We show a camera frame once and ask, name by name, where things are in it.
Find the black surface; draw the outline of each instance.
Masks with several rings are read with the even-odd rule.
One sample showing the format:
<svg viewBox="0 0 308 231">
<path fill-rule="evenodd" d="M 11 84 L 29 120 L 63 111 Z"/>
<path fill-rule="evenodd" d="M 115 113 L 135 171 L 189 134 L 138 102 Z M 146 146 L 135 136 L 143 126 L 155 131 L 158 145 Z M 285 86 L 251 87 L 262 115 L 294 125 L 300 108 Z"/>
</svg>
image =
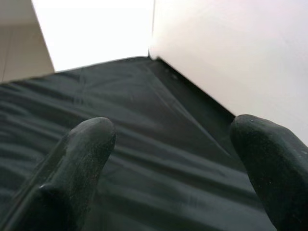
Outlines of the black surface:
<svg viewBox="0 0 308 231">
<path fill-rule="evenodd" d="M 234 117 L 160 61 L 136 58 L 0 86 L 0 202 L 57 141 L 117 130 L 84 230 L 275 230 L 229 139 Z"/>
<path fill-rule="evenodd" d="M 289 129 L 236 117 L 231 139 L 269 218 L 280 231 L 308 230 L 308 148 Z"/>
<path fill-rule="evenodd" d="M 98 117 L 66 134 L 10 202 L 0 230 L 81 230 L 115 131 L 109 119 Z"/>
</svg>

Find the black fabric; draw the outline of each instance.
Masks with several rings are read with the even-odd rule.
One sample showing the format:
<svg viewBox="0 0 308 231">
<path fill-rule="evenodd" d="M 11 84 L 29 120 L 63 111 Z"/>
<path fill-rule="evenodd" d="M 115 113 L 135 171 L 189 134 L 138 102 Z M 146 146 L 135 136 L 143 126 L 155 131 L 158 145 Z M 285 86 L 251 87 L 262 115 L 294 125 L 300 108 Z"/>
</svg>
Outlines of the black fabric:
<svg viewBox="0 0 308 231">
<path fill-rule="evenodd" d="M 234 117 L 148 58 L 0 85 L 2 211 L 67 131 L 98 116 L 117 142 L 85 231 L 275 230 L 231 146 Z"/>
<path fill-rule="evenodd" d="M 252 115 L 236 117 L 231 140 L 276 228 L 308 230 L 307 146 L 289 129 Z"/>
</svg>

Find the beige wall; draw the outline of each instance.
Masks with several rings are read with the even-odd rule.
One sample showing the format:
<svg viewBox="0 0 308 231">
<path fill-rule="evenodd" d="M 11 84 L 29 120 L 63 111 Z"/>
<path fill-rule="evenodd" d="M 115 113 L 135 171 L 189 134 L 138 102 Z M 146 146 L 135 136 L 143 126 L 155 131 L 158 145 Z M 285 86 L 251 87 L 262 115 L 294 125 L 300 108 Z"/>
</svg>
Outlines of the beige wall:
<svg viewBox="0 0 308 231">
<path fill-rule="evenodd" d="M 0 26 L 35 22 L 31 0 L 0 0 Z"/>
<path fill-rule="evenodd" d="M 156 0 L 150 54 L 308 144 L 307 25 L 306 0 Z"/>
<path fill-rule="evenodd" d="M 53 72 L 38 24 L 0 26 L 0 83 Z"/>
</svg>

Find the white wall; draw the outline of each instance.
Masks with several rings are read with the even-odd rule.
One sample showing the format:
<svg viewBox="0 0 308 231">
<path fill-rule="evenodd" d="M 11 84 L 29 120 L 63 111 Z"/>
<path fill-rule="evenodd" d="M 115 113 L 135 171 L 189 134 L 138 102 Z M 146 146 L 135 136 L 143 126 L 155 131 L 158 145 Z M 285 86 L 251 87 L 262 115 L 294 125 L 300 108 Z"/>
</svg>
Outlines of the white wall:
<svg viewBox="0 0 308 231">
<path fill-rule="evenodd" d="M 33 0 L 55 71 L 148 56 L 153 0 Z"/>
<path fill-rule="evenodd" d="M 31 0 L 0 0 L 0 26 L 35 22 Z"/>
<path fill-rule="evenodd" d="M 156 0 L 150 54 L 308 144 L 307 26 L 306 0 Z"/>
</svg>

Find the wrinkled black fabric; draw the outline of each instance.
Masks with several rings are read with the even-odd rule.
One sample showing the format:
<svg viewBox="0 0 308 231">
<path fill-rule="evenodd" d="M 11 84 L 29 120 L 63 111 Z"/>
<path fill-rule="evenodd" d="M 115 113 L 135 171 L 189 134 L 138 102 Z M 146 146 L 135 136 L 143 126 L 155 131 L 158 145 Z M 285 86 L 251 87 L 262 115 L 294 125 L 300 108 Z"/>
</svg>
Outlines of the wrinkled black fabric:
<svg viewBox="0 0 308 231">
<path fill-rule="evenodd" d="M 85 231 L 275 230 L 231 146 L 234 117 L 148 58 L 0 85 L 0 209 L 67 131 L 99 116 L 117 142 Z"/>
</svg>

